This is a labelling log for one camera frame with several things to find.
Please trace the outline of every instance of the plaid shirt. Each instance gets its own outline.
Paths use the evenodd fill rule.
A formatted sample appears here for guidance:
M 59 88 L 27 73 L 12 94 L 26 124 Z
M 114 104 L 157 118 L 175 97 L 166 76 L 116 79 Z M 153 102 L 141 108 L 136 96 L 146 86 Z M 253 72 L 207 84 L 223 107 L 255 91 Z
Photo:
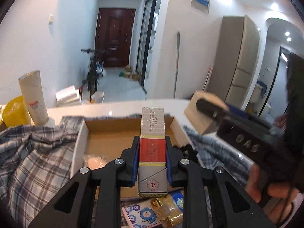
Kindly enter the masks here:
M 70 178 L 70 166 L 75 141 L 82 121 L 117 119 L 117 117 L 63 117 L 60 126 L 18 126 L 0 133 L 0 197 L 14 220 L 28 227 L 33 218 Z M 184 127 L 202 159 L 203 167 L 225 167 L 245 186 L 251 162 L 239 157 L 222 142 L 200 136 Z M 209 226 L 212 227 L 211 207 L 206 192 Z M 121 202 L 121 206 L 139 200 Z M 121 224 L 127 222 L 121 214 Z

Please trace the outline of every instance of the rectangular cigarette box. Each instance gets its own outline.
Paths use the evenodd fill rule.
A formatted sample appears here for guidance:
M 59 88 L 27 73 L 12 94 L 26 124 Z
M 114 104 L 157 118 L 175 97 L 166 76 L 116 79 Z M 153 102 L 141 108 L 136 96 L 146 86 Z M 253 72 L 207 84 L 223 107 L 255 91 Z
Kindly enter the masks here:
M 139 144 L 140 197 L 167 196 L 165 117 L 162 108 L 143 108 Z

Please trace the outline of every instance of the front door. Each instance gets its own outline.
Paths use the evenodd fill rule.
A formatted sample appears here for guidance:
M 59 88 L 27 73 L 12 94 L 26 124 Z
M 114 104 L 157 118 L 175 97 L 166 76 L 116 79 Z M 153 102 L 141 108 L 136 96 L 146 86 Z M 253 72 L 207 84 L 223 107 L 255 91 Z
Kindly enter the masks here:
M 125 67 L 129 64 L 135 9 L 100 8 L 95 49 L 109 54 L 99 55 L 104 67 Z

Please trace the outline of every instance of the hand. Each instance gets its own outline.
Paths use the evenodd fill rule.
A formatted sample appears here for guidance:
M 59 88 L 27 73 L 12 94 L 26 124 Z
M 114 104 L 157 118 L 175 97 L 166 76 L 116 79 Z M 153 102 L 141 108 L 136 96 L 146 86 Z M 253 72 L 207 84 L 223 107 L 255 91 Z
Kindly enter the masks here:
M 249 179 L 245 187 L 245 190 L 256 203 L 259 203 L 261 200 L 261 192 L 257 188 L 259 177 L 260 177 L 260 168 L 258 165 L 254 164 L 250 169 Z M 275 224 L 279 223 L 279 218 L 285 206 L 289 188 L 290 188 L 290 184 L 285 182 L 272 183 L 268 186 L 268 190 L 267 190 L 268 194 L 272 197 L 281 199 L 272 210 L 266 212 L 268 217 Z M 291 202 L 295 199 L 298 193 L 299 193 L 298 189 L 294 188 L 292 190 L 280 221 L 283 221 L 291 212 L 291 208 L 292 208 Z

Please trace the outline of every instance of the sliding glass door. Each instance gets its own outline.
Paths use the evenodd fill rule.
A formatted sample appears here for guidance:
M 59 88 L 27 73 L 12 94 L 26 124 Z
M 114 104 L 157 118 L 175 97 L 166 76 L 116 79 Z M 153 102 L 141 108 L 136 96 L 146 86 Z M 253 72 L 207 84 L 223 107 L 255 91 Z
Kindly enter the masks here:
M 145 91 L 149 84 L 160 4 L 161 0 L 147 0 L 142 19 L 136 70 L 139 73 L 139 82 Z

